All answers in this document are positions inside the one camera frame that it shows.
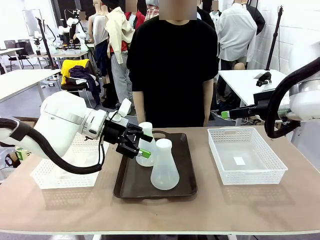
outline table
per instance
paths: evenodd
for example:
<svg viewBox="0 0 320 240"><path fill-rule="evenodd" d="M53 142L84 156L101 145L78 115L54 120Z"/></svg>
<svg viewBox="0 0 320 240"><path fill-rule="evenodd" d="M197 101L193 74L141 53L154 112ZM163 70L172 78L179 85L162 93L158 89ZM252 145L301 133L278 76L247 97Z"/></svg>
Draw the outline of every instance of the table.
<svg viewBox="0 0 320 240"><path fill-rule="evenodd" d="M0 103L37 86L41 100L45 99L40 81L52 75L60 73L60 69L26 69L15 70L0 75Z"/></svg>
<svg viewBox="0 0 320 240"><path fill-rule="evenodd" d="M8 48L6 50L0 50L0 64L3 66L3 69L4 69L5 73L7 73L8 71L7 71L7 68L6 68L6 65L5 65L5 60L3 59L2 56L4 56L4 55L9 55L10 56L10 54L14 54L16 59L17 59L17 61L18 61L19 68L22 69L21 63L20 63L20 61L18 59L19 55L17 54L17 51L18 50L22 50L22 49L24 49L24 48L23 47L17 47L17 48Z"/></svg>
<svg viewBox="0 0 320 240"><path fill-rule="evenodd" d="M254 105L254 94L260 93L264 87L256 86L257 79L254 79L258 74L270 72L272 77L272 87L276 88L279 83L287 76L277 70L221 70L220 76L226 81L230 88L241 99L240 107ZM241 126L241 118L236 120L235 125Z"/></svg>
<svg viewBox="0 0 320 240"><path fill-rule="evenodd" d="M109 145L94 187L40 190L32 155L0 185L0 231L24 234L293 235L320 232L320 173L284 137L254 128L288 167L278 185L225 186L207 128L186 133L198 191L191 197L122 200L113 196L122 155Z"/></svg>
<svg viewBox="0 0 320 240"><path fill-rule="evenodd" d="M80 53L77 53L77 54L72 54L72 53L64 54L63 52L65 52L65 51L61 50L60 52L50 53L51 57L53 59L57 58L57 62L58 62L58 65L59 65L60 69L62 68L62 64L61 64L60 58L73 58L73 59L82 58L82 59L84 59L84 55L87 55L87 57L89 58L88 51L81 51ZM42 69L43 67L41 65L40 58L48 59L49 56L46 53L42 53L41 55L37 55L37 54L30 55L29 58L37 58L38 59L38 63L40 65L41 69Z"/></svg>

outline white label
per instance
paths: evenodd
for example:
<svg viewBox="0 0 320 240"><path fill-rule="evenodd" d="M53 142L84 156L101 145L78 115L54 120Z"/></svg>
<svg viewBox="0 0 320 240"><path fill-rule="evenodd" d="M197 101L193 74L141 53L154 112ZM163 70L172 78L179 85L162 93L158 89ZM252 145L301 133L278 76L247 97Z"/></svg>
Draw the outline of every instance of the white label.
<svg viewBox="0 0 320 240"><path fill-rule="evenodd" d="M244 159L240 156L234 156L233 159L237 165L246 165Z"/></svg>

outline white basket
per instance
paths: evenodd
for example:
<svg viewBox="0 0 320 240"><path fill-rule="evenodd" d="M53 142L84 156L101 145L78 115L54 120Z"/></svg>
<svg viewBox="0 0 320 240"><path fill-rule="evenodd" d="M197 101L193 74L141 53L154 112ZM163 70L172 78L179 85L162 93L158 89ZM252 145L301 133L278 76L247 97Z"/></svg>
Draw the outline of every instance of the white basket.
<svg viewBox="0 0 320 240"><path fill-rule="evenodd" d="M288 170L253 127L208 129L224 185L279 184Z"/></svg>
<svg viewBox="0 0 320 240"><path fill-rule="evenodd" d="M80 134L76 134L70 148L63 159L77 167L89 167L98 163L98 140L85 140ZM104 143L104 152L107 152L108 143ZM64 189L93 187L99 172L79 175L67 172L49 159L42 159L38 166L30 174L40 189Z"/></svg>

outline plastic flask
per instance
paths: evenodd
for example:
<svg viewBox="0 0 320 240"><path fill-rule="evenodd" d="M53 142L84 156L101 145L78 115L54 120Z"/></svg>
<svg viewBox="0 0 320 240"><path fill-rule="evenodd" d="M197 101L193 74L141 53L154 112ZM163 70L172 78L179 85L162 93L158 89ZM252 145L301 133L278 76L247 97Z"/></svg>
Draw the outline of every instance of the plastic flask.
<svg viewBox="0 0 320 240"><path fill-rule="evenodd" d="M145 135L148 135L150 137L153 137L152 135L152 123L151 122L142 122L139 124L139 127L142 128L143 133ZM143 156L137 156L135 157L136 162L144 167L152 167L154 165L154 162L156 160L156 154L157 154L157 148L156 148L156 141L155 139L152 139L151 142L147 142L143 139L140 139L139 141L139 148L147 150L151 153L149 158L145 158Z"/></svg>
<svg viewBox="0 0 320 240"><path fill-rule="evenodd" d="M150 180L160 190L173 189L180 179L171 149L172 142L169 139L156 141L157 155Z"/></svg>

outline black pole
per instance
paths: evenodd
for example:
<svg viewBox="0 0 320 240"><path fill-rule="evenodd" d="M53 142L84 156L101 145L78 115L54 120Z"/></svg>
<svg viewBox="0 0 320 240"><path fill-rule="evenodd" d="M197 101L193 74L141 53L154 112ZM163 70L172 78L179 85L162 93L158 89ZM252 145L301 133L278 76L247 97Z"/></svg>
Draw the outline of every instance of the black pole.
<svg viewBox="0 0 320 240"><path fill-rule="evenodd" d="M52 70L55 70L56 67L54 65L54 62L52 61L52 57L51 57L51 54L50 54L50 50L49 50L49 47L48 47L48 44L47 44L47 39L45 37L45 33L44 33L44 29L42 27L42 21L41 19L37 18L36 19L38 20L38 24L39 24L39 27L40 27L40 31L41 31L41 35L42 35L42 40L43 40L43 43L44 43L44 47L45 47L45 50L46 50L46 54L48 55L48 58L49 58L49 63L50 63L50 66L51 66L51 69Z"/></svg>
<svg viewBox="0 0 320 240"><path fill-rule="evenodd" d="M270 64L271 64L271 59L272 59L272 55L274 54L274 49L275 49L275 45L276 45L276 41L277 41L277 37L278 37L278 31L279 31L279 26L280 26L280 20L281 20L281 16L282 13L284 11L284 8L282 6L280 6L279 12L278 12L278 21L276 22L276 26L275 26L275 31L273 34L273 40L272 40L272 45L271 45L271 49L270 49L270 53L269 53L269 58L268 58L268 62L266 64L266 71L270 71Z"/></svg>

